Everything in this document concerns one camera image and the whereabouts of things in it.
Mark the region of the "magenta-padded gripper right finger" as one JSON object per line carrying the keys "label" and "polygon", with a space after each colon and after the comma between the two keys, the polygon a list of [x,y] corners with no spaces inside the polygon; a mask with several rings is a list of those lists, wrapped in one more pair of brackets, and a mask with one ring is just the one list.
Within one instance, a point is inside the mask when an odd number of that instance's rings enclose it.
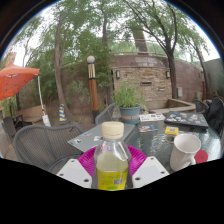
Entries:
{"label": "magenta-padded gripper right finger", "polygon": [[129,172],[134,188],[143,187],[169,175],[155,156],[147,157],[133,146],[129,146],[128,149],[131,153]]}

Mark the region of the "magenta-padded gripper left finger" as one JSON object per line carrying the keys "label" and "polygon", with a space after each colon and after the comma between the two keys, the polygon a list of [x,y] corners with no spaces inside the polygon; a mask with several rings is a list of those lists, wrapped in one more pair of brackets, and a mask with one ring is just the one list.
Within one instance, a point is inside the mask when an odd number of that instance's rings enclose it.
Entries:
{"label": "magenta-padded gripper left finger", "polygon": [[79,159],[69,159],[58,171],[57,176],[84,188],[97,188],[94,164],[95,147],[85,152]]}

